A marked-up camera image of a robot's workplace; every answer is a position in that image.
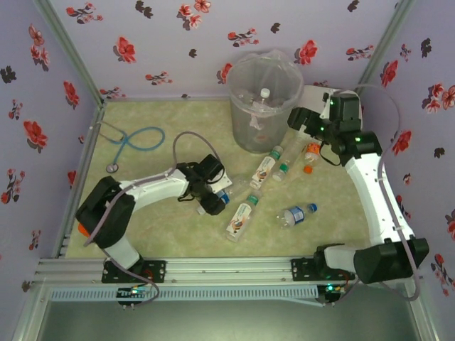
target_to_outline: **clear plastic bottle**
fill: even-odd
[[[320,146],[318,144],[309,144],[306,146],[305,161],[304,161],[304,173],[312,174],[313,167],[319,162],[319,151]]]
[[[281,146],[275,146],[272,149],[269,155],[262,160],[259,167],[255,171],[255,174],[252,176],[252,180],[250,182],[251,187],[253,187],[255,190],[259,190],[261,188],[262,184],[270,175],[273,166],[279,160],[282,154],[283,148]]]
[[[300,204],[282,210],[277,215],[279,226],[284,229],[285,227],[293,227],[307,219],[318,210],[316,204]]]
[[[297,158],[299,157],[302,149],[306,142],[306,134],[298,133],[294,140],[291,141],[288,147],[284,149],[284,153],[281,157],[281,164],[279,169],[273,173],[273,179],[276,181],[282,181],[286,176],[289,169],[294,165]]]
[[[235,198],[244,193],[247,188],[248,178],[245,175],[238,175],[232,179],[231,186],[226,187],[224,190],[221,190],[220,192],[216,193],[216,195],[227,205],[229,202],[235,200]],[[204,207],[202,207],[201,205],[199,205],[199,207],[196,208],[196,211],[198,211],[200,215],[205,214]]]
[[[238,242],[245,233],[261,197],[262,192],[260,190],[253,190],[247,199],[239,205],[226,228],[226,237],[230,241]]]

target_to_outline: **purple wall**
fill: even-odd
[[[0,340],[10,340],[23,282],[51,256],[95,102],[32,1],[4,1],[0,31]]]
[[[117,96],[224,96],[226,64],[273,48],[305,63],[306,84],[352,87],[397,0],[138,2],[51,0],[98,89]],[[309,40],[317,50],[303,49]],[[300,48],[308,58],[294,57]]]
[[[421,273],[431,285],[441,325],[455,335],[455,22],[451,0],[417,1],[374,75],[399,102],[402,138],[386,161],[392,188],[430,254]],[[365,128],[389,144],[396,111],[384,95],[363,96]]]

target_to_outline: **trash bin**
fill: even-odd
[[[304,79],[281,51],[251,54],[227,74],[232,132],[235,141],[252,153],[265,153],[280,144],[287,119],[301,96]]]

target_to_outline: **gray floor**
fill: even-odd
[[[420,340],[408,303],[356,288],[335,308],[284,301],[51,303],[42,341]]]

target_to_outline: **stethoscope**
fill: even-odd
[[[108,173],[110,173],[110,174],[115,173],[115,172],[117,172],[119,170],[119,165],[117,164],[117,161],[118,161],[118,159],[120,157],[120,154],[123,151],[123,148],[126,145],[130,146],[133,149],[136,149],[137,151],[154,151],[155,149],[157,149],[164,142],[164,137],[165,137],[164,130],[161,129],[161,128],[158,128],[157,126],[146,126],[145,128],[136,130],[131,135],[128,135],[125,131],[123,131],[121,129],[118,129],[117,127],[115,127],[115,126],[113,126],[110,123],[107,123],[105,121],[98,121],[97,123],[95,123],[95,125],[97,125],[97,124],[99,124],[99,125],[106,124],[106,125],[110,126],[111,128],[117,130],[119,133],[122,134],[122,138],[120,140],[114,140],[114,139],[111,139],[111,138],[105,136],[101,132],[99,133],[100,136],[102,136],[105,139],[107,139],[110,143],[120,145],[120,148],[119,148],[116,156],[114,157],[114,160],[109,165],[106,166],[106,171]],[[156,131],[159,131],[161,133],[161,140],[155,146],[143,148],[143,147],[135,146],[134,144],[132,144],[129,141],[133,136],[135,136],[137,134],[140,134],[140,133],[142,133],[144,131],[147,131],[147,130],[156,130]]]

